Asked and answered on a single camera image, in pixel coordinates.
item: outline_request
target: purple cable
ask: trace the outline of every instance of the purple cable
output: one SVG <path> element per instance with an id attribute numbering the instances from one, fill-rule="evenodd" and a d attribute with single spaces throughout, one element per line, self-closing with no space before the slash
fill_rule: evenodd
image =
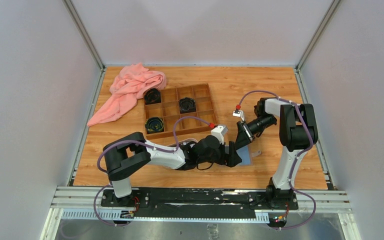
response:
<path id="1" fill-rule="evenodd" d="M 271 92 L 271 91 L 265 91 L 265 90 L 254 90 L 254 91 L 250 91 L 248 93 L 246 93 L 242 99 L 240 100 L 239 102 L 239 105 L 242 104 L 242 101 L 244 100 L 244 98 L 246 96 L 248 96 L 249 94 L 252 94 L 252 93 L 266 93 L 266 94 L 271 94 L 273 96 L 276 97 L 277 100 L 279 101 L 282 101 L 282 102 L 285 102 L 285 103 L 288 103 L 288 104 L 291 104 L 295 107 L 295 111 L 298 115 L 298 118 L 299 118 L 299 121 L 301 122 L 302 124 L 302 127 L 304 128 L 304 131 L 309 139 L 309 142 L 310 142 L 310 145 L 304 149 L 304 150 L 301 150 L 295 157 L 293 163 L 292 163 L 292 168 L 290 169 L 290 172 L 289 172 L 289 179 L 292 179 L 292 175 L 293 175 L 293 172 L 294 172 L 294 169 L 295 169 L 295 166 L 297 165 L 297 162 L 298 162 L 298 157 L 301 156 L 303 153 L 309 151 L 313 146 L 314 146 L 314 143 L 313 143 L 313 138 L 311 137 L 311 134 L 310 134 L 310 131 L 309 131 L 309 128 L 307 127 L 307 125 L 305 124 L 304 122 L 304 119 L 303 117 L 301 116 L 301 112 L 300 112 L 300 108 L 298 107 L 298 104 L 296 102 L 293 102 L 293 101 L 289 101 L 289 100 L 286 100 L 286 99 L 282 99 L 280 96 L 278 96 L 276 93 L 274 92 Z M 316 214 L 316 200 L 310 196 L 309 194 L 305 193 L 305 192 L 302 192 L 302 191 L 299 191 L 297 190 L 294 186 L 292 186 L 292 181 L 289 181 L 289 186 L 290 186 L 290 189 L 292 189 L 292 191 L 298 193 L 298 194 L 301 194 L 301 195 L 304 195 L 306 197 L 308 197 L 309 199 L 312 200 L 312 203 L 313 203 L 313 210 L 312 210 L 312 213 L 311 215 L 307 218 L 307 220 L 297 224 L 297 225 L 293 225 L 293 226 L 286 226 L 286 227 L 273 227 L 273 229 L 276 229 L 276 230 L 281 230 L 281 229 L 285 229 L 285 230 L 288 230 L 288 229 L 295 229 L 295 228 L 298 228 L 298 227 L 301 227 L 302 225 L 308 223 L 313 217 L 314 215 Z"/>
<path id="2" fill-rule="evenodd" d="M 271 92 L 271 91 L 266 91 L 266 90 L 254 90 L 254 91 L 250 91 L 250 92 L 247 92 L 245 95 L 243 95 L 242 99 L 239 101 L 239 105 L 242 104 L 242 101 L 244 101 L 245 97 L 250 95 L 250 94 L 253 94 L 253 93 L 266 93 L 266 94 L 271 94 L 273 96 L 275 96 L 277 99 L 280 99 L 280 97 L 274 93 L 274 92 Z"/>
<path id="3" fill-rule="evenodd" d="M 108 226 L 111 226 L 111 227 L 123 227 L 123 226 L 126 226 L 128 224 L 130 224 L 130 222 L 128 223 L 125 223 L 125 224 L 116 224 L 116 223 L 109 223 L 107 221 L 105 221 L 104 219 L 101 218 L 101 216 L 99 216 L 99 213 L 98 213 L 98 210 L 97 210 L 97 199 L 98 199 L 98 195 L 106 188 L 109 188 L 109 187 L 112 187 L 110 184 L 108 185 L 105 185 L 103 186 L 99 191 L 98 193 L 96 194 L 95 198 L 93 199 L 93 211 L 95 212 L 95 215 L 96 217 L 98 218 L 99 221 L 101 221 L 102 223 L 108 225 Z"/>
<path id="4" fill-rule="evenodd" d="M 176 126 L 178 125 L 178 123 L 180 123 L 180 121 L 182 121 L 183 119 L 196 119 L 196 120 L 199 120 L 203 123 L 205 123 L 206 125 L 210 125 L 209 122 L 205 121 L 204 119 L 201 119 L 199 117 L 196 117 L 196 116 L 184 116 L 184 117 L 181 117 L 179 118 L 175 123 L 174 123 L 174 126 L 173 126 L 173 137 L 174 137 L 174 141 L 176 142 L 176 150 L 177 151 L 179 149 L 179 140 L 178 140 L 178 136 L 176 135 Z"/>
<path id="5" fill-rule="evenodd" d="M 178 137 L 176 135 L 176 126 L 178 123 L 180 123 L 180 121 L 182 121 L 183 119 L 196 119 L 196 120 L 199 120 L 207 125 L 210 125 L 209 122 L 205 121 L 204 119 L 201 119 L 199 117 L 196 117 L 196 116 L 184 116 L 184 117 L 181 117 L 179 118 L 175 123 L 174 123 L 174 126 L 173 126 L 173 136 L 174 136 L 174 140 L 176 142 L 176 149 L 175 150 L 167 150 L 167 149 L 163 149 L 163 148 L 160 148 L 160 147 L 155 147 L 158 151 L 161 151 L 161 152 L 164 152 L 164 153 L 175 153 L 177 150 L 179 150 L 179 140 L 178 140 Z M 107 173 L 107 171 L 105 169 L 103 169 L 101 167 L 101 159 L 104 157 L 104 155 L 106 153 L 108 153 L 109 150 L 117 147 L 117 146 L 120 146 L 120 145 L 123 145 L 123 144 L 137 144 L 137 145 L 141 145 L 141 146 L 144 146 L 144 147 L 147 147 L 147 148 L 150 148 L 150 149 L 153 149 L 154 146 L 152 145 L 149 145 L 149 144 L 146 144 L 144 142 L 141 142 L 141 141 L 136 141 L 136 140 L 123 140 L 123 141 L 119 141 L 119 142 L 116 142 L 114 143 L 113 145 L 110 145 L 107 149 L 105 149 L 98 157 L 98 160 L 96 162 L 96 166 L 98 167 L 98 169 L 101 171 L 101 172 L 104 172 L 104 173 Z"/>

